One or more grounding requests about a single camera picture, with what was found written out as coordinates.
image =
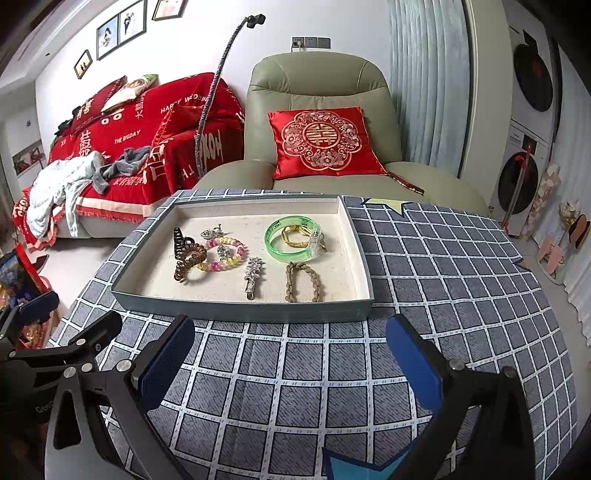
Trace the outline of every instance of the power outlet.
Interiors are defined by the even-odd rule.
[[[328,37],[318,37],[318,48],[330,48],[330,39]]]
[[[318,48],[318,37],[304,37],[305,48]]]
[[[291,48],[303,48],[304,47],[304,37],[292,37],[291,38]]]

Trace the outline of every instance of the tray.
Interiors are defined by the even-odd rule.
[[[308,262],[320,277],[321,302],[310,301],[310,277],[302,271],[295,274],[298,303],[285,300],[286,264],[267,253],[264,233],[273,221],[287,215],[308,216],[322,227],[328,251]],[[244,292],[248,259],[222,272],[207,273],[193,268],[184,283],[173,278],[174,227],[179,226],[183,235],[196,242],[204,242],[200,233],[218,223],[225,235],[245,244],[248,257],[261,257],[264,262],[261,278],[256,282],[255,300],[247,300]],[[291,250],[279,235],[272,244],[277,249]],[[217,260],[215,249],[208,252],[208,259]],[[374,300],[365,255],[342,197],[313,194],[176,199],[151,225],[148,235],[115,279],[112,292],[129,310],[226,322],[365,320]]]

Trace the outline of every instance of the washer door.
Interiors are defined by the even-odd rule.
[[[525,44],[517,45],[513,54],[513,68],[519,88],[528,103],[539,112],[548,110],[554,95],[552,78],[535,48]]]
[[[501,172],[499,178],[499,204],[501,208],[506,212],[511,204],[511,197],[517,187],[517,180],[519,179],[519,172],[521,171],[521,162],[517,160],[517,157],[523,157],[525,152],[516,153],[513,155]],[[535,164],[533,157],[530,156],[530,160],[527,163],[527,169],[525,171],[525,177],[523,179],[523,185],[521,191],[517,197],[517,203],[513,209],[513,215],[523,212],[535,197],[535,193],[538,190],[538,165]]]

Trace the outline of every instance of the table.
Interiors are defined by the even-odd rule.
[[[266,193],[279,192],[177,192],[99,268],[51,344],[65,345],[115,309],[123,328],[98,356],[100,367],[133,358],[172,320],[129,312],[111,293],[154,219],[189,199]],[[163,441],[196,478],[320,477],[322,446],[382,465],[430,419],[385,343],[385,322],[400,311],[446,358],[483,371],[516,367],[530,410],[537,478],[548,478],[576,437],[576,393],[556,318],[517,250],[493,221],[465,212],[408,203],[399,215],[356,197],[345,202],[374,287],[367,321],[195,320],[195,343],[162,405],[148,414]],[[442,473],[455,468],[477,413],[474,408],[466,417]],[[124,464],[141,474],[110,410],[105,420]]]

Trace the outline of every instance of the green leather armchair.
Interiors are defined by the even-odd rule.
[[[420,196],[380,175],[315,175],[273,180],[277,149],[268,112],[360,106],[378,160],[425,190]],[[388,84],[365,59],[334,52],[273,55],[252,71],[246,97],[245,159],[208,172],[196,188],[273,189],[430,203],[488,216],[484,199],[444,170],[402,161]]]

